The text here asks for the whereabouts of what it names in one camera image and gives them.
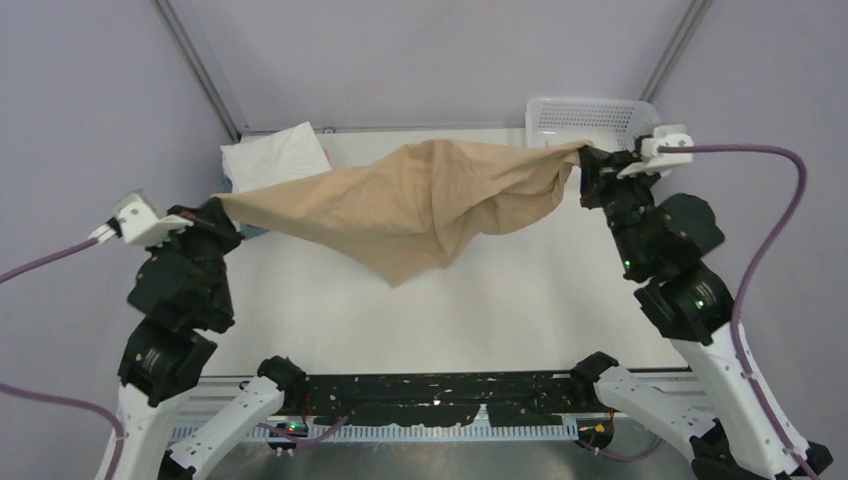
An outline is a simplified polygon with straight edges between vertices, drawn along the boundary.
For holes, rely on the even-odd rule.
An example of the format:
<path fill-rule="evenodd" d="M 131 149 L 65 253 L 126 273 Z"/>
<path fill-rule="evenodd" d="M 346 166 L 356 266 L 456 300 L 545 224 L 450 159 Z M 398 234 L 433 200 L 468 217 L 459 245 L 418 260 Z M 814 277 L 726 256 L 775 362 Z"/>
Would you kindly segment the beige t shirt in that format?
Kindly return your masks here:
<path fill-rule="evenodd" d="M 427 140 L 371 165 L 219 199 L 231 220 L 335 250 L 395 287 L 451 266 L 479 234 L 511 234 L 549 215 L 590 144 Z"/>

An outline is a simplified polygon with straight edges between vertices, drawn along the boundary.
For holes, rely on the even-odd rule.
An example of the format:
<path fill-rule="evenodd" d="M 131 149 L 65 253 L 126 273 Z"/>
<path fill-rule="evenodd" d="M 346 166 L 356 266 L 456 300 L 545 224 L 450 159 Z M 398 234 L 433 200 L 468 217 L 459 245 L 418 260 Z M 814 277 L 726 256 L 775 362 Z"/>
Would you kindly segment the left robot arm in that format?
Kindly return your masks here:
<path fill-rule="evenodd" d="M 180 411 L 217 348 L 204 332 L 223 334 L 234 324 L 224 257 L 244 237 L 218 198 L 161 213 L 140 191 L 115 205 L 105 227 L 150 256 L 127 297 L 143 319 L 119 364 L 118 425 L 97 476 L 205 479 L 261 421 L 305 405 L 306 374 L 288 358 L 263 360 L 235 399 L 171 445 Z"/>

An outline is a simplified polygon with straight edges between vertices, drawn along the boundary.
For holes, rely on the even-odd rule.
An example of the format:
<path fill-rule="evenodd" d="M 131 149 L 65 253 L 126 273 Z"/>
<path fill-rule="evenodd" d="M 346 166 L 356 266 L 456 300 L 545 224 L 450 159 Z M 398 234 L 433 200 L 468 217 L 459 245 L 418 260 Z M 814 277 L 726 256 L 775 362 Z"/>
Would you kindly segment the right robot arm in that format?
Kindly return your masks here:
<path fill-rule="evenodd" d="M 818 478 L 831 452 L 801 435 L 779 407 L 745 337 L 742 294 L 704 262 L 725 239 L 712 208 L 682 193 L 656 202 L 659 175 L 636 163 L 632 152 L 581 148 L 580 202 L 604 213 L 643 314 L 687 362 L 709 410 L 670 397 L 601 352 L 573 368 L 572 400 L 640 422 L 699 479 Z"/>

